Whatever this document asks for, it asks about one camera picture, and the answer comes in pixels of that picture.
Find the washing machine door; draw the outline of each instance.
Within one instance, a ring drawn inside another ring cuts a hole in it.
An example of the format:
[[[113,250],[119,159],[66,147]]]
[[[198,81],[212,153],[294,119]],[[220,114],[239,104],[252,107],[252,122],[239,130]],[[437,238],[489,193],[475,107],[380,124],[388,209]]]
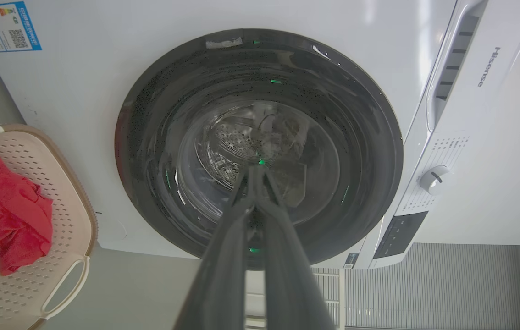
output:
[[[265,29],[201,36],[162,56],[128,93],[115,138],[136,209],[197,257],[246,165],[271,168],[318,263],[382,219],[403,163],[394,112],[358,64],[315,40]],[[251,269],[262,267],[260,256],[252,239]]]

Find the washing machine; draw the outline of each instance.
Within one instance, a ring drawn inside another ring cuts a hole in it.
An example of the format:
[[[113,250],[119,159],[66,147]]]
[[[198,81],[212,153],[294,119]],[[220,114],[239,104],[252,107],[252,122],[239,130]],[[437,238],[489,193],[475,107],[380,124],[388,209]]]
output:
[[[312,264],[401,261],[519,50],[515,0],[0,1],[0,76],[99,244],[170,257],[260,163]]]

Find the control knob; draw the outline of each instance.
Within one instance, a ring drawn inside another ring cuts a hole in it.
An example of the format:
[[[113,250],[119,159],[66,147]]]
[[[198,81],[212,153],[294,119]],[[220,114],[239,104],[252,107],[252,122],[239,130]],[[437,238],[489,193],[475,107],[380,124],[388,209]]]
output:
[[[437,196],[455,185],[455,174],[444,165],[433,167],[419,180],[421,188],[430,195]]]

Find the plastic laundry basket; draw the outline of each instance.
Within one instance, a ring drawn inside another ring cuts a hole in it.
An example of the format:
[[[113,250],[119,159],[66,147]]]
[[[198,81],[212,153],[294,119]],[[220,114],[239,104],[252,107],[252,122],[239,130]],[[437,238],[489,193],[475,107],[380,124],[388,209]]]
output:
[[[46,257],[0,276],[0,330],[37,328],[64,309],[89,273],[96,236],[93,209],[71,168],[54,143],[25,125],[0,126],[0,157],[11,171],[42,186],[53,200],[52,248]],[[54,309],[46,306],[75,265],[83,270],[73,291]]]

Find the red cloth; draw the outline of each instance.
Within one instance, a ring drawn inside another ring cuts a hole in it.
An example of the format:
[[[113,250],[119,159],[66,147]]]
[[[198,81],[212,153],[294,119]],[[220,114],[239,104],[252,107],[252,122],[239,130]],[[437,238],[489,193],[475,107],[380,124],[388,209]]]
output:
[[[52,245],[52,200],[40,186],[10,171],[0,157],[0,273],[9,275],[47,255]]]

